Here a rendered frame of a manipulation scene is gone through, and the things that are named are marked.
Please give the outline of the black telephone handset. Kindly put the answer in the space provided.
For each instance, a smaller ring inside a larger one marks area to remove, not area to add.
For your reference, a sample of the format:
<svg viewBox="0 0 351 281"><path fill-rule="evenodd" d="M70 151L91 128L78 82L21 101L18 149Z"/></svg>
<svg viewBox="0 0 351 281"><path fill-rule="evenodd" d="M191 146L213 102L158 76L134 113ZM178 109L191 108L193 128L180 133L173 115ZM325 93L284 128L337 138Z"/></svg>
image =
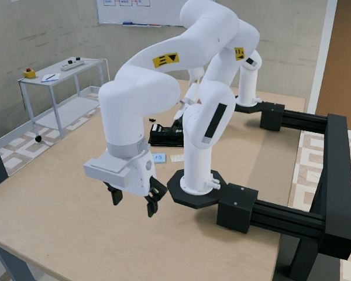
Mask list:
<svg viewBox="0 0 351 281"><path fill-rule="evenodd" d="M151 139L163 140L163 139L178 139L184 140L183 132L152 132Z"/></svg>

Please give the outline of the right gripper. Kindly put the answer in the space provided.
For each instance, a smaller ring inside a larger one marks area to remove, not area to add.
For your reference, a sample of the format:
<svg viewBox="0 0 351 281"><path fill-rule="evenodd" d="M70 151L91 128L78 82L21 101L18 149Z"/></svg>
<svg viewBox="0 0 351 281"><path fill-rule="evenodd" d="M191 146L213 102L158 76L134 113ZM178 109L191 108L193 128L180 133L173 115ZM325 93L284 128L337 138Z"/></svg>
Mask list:
<svg viewBox="0 0 351 281"><path fill-rule="evenodd" d="M175 121L169 130L170 132L176 132L178 126L183 123L183 114L184 114L185 110L190 106L187 103L184 103L184 102L181 102L181 103L182 103L182 105L174 117Z"/></svg>

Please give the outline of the light blue sticky note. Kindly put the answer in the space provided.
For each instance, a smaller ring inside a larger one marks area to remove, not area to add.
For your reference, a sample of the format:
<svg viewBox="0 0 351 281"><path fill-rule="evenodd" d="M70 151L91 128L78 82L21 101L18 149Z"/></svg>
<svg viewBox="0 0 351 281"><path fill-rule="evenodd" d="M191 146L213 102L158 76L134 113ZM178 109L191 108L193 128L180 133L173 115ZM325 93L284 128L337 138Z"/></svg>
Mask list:
<svg viewBox="0 0 351 281"><path fill-rule="evenodd" d="M154 163L165 163L165 153L152 154Z"/></svg>

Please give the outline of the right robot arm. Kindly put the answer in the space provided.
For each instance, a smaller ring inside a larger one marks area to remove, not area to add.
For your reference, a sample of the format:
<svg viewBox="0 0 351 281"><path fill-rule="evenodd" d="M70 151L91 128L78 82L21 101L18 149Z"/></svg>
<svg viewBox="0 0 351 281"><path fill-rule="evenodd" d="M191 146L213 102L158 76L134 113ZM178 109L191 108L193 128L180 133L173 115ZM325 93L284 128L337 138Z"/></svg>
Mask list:
<svg viewBox="0 0 351 281"><path fill-rule="evenodd" d="M252 107L257 102L262 102L261 98L257 98L256 81L257 70L261 67L262 60L255 50L251 56L240 67L240 80L239 80L239 95L236 103L243 107ZM249 71L248 71L249 70ZM178 99L176 104L184 102L189 105L196 103L202 104L198 97L199 78L205 74L204 68L194 68L188 70L190 75L189 90L187 91L183 100ZM259 99L259 100L258 100Z"/></svg>

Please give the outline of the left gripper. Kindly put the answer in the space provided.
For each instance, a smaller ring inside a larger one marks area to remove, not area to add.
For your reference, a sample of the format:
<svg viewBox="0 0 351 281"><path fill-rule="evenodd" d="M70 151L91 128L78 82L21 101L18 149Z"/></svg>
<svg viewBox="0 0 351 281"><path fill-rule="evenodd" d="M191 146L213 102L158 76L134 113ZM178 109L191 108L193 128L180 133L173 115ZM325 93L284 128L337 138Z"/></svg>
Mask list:
<svg viewBox="0 0 351 281"><path fill-rule="evenodd" d="M108 191L111 192L113 205L118 205L123 199L122 190L143 196L148 202L147 213L148 217L151 218L158 210L158 201L168 191L168 188L157 180L151 151L144 150L141 154L134 156L125 167L131 169L133 178L133 181L126 188L103 181L108 187ZM152 197L149 195L150 192Z"/></svg>

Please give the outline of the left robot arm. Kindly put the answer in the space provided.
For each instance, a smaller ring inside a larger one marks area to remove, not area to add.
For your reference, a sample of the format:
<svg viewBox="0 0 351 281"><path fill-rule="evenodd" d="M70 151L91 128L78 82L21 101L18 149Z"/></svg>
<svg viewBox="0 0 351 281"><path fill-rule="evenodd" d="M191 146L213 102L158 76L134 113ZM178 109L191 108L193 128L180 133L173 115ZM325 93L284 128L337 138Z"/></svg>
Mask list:
<svg viewBox="0 0 351 281"><path fill-rule="evenodd" d="M150 149L143 118L169 110L180 97L179 83L165 73L199 68L211 60L198 87L202 105L191 105L183 114L184 176L180 186L192 195L220 189L219 180L210 175L212 146L235 110L230 84L256 49L260 35L232 10L211 0L188 0L180 22L188 30L138 52L121 67L114 81L99 89L108 150L83 165L86 176L126 188L132 172L125 166Z"/></svg>

